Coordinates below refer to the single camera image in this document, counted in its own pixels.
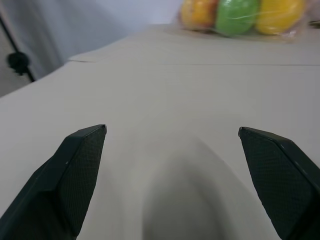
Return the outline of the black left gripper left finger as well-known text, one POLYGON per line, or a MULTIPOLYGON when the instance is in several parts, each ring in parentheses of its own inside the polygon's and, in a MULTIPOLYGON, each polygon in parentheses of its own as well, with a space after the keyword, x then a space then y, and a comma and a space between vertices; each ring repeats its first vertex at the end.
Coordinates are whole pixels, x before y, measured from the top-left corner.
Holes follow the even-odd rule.
POLYGON ((0 238, 75 240, 96 187, 106 134, 99 124, 67 136, 1 216, 0 238))

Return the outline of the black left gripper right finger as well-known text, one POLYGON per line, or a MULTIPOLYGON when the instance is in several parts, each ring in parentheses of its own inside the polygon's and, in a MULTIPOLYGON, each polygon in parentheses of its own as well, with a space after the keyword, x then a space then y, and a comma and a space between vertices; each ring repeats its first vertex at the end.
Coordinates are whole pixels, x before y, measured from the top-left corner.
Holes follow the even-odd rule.
POLYGON ((290 139, 240 127, 252 183, 282 240, 320 238, 320 169, 290 139))

